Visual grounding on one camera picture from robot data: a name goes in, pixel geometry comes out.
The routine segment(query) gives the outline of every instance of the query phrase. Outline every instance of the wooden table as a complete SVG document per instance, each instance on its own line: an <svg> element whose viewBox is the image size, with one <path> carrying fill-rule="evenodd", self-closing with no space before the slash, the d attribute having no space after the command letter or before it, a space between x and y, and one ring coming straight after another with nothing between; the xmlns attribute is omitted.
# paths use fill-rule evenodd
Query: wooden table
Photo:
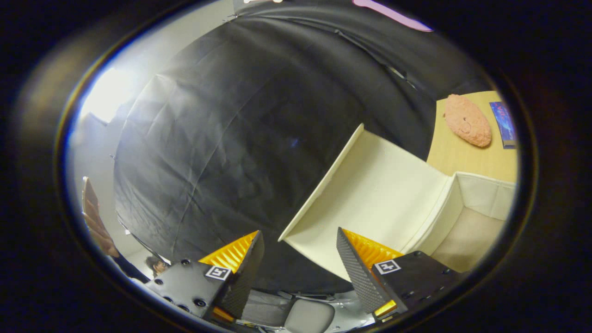
<svg viewBox="0 0 592 333"><path fill-rule="evenodd" d="M496 117L489 102L501 101L495 91L475 92L464 95L489 121L491 143L486 148L474 146L454 134L443 117L446 99L436 102L436 124L427 163L451 176L455 171L471 172L503 181L516 182L518 157L515 149L504 149Z"/></svg>

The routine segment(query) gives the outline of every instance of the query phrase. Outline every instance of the blue book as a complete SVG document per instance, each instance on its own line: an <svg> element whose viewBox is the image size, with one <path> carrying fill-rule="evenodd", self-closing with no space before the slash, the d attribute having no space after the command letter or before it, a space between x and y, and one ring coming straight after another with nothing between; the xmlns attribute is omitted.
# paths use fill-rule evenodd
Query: blue book
<svg viewBox="0 0 592 333"><path fill-rule="evenodd" d="M491 110L497 120L497 126L500 128L501 142L504 149L516 148L516 131L512 125L510 113L502 102L490 102Z"/></svg>

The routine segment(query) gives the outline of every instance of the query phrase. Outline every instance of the black textured surface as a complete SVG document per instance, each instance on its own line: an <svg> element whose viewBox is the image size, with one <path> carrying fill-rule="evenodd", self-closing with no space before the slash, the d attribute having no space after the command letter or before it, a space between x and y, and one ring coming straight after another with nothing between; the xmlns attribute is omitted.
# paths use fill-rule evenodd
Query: black textured surface
<svg viewBox="0 0 592 333"><path fill-rule="evenodd" d="M225 281L205 276L211 268L211 265L196 261L175 264L145 285L165 299L170 299L174 305L187 308L197 317L206 318L214 309L214 299L225 284ZM205 306L197 306L197 300L204 301Z"/></svg>
<svg viewBox="0 0 592 333"><path fill-rule="evenodd" d="M266 326L283 326L295 299L251 290L242 320Z"/></svg>
<svg viewBox="0 0 592 333"><path fill-rule="evenodd" d="M224 287L220 298L216 301L218 305L228 312L235 319L243 316L243 309L249 298L249 292L257 275L257 270L265 253L265 244L261 231L255 235L251 246L244 256L243 262L231 276Z"/></svg>
<svg viewBox="0 0 592 333"><path fill-rule="evenodd" d="M387 292L372 276L372 273L364 266L358 253L341 228L337 231L337 251L345 270L348 271L353 289L360 298L366 312L373 312L391 300Z"/></svg>
<svg viewBox="0 0 592 333"><path fill-rule="evenodd" d="M387 292L401 299L408 309L432 302L463 276L421 251L403 255L394 261L401 267L400 270L381 274L374 265L372 271Z"/></svg>

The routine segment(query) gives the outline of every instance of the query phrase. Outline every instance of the pink strip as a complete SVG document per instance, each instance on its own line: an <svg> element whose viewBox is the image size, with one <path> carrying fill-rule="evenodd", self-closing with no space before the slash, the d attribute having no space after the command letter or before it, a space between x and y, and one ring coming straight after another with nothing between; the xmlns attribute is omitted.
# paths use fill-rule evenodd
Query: pink strip
<svg viewBox="0 0 592 333"><path fill-rule="evenodd" d="M370 9L377 11L382 15L388 16L388 17L392 18L393 20L395 20L403 25L406 25L412 29L419 30L419 31L426 31L426 32L434 31L433 29L427 27L425 24L418 22L416 20L412 20L408 17L405 17L405 16L395 12L391 8L383 6L383 5L376 3L372 0L353 0L353 4L355 4L356 6L360 6L360 7L370 8Z"/></svg>

